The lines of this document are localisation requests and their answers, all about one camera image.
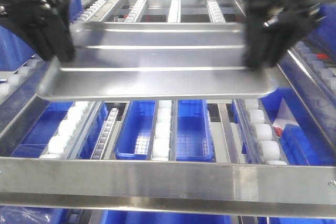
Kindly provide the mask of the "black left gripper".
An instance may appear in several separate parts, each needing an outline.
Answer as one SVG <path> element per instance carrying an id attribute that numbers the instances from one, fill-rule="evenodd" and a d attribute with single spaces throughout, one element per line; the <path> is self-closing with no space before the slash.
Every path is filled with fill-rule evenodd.
<path id="1" fill-rule="evenodd" d="M 5 28 L 44 61 L 73 61 L 76 50 L 69 28 L 70 0 L 1 0 Z"/>

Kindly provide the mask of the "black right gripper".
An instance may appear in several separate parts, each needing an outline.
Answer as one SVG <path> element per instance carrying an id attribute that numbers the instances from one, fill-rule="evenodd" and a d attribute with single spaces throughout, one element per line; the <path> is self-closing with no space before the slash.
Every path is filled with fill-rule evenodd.
<path id="1" fill-rule="evenodd" d="M 324 0 L 242 0 L 245 14 L 244 63 L 275 66 L 283 54 L 325 18 Z"/>

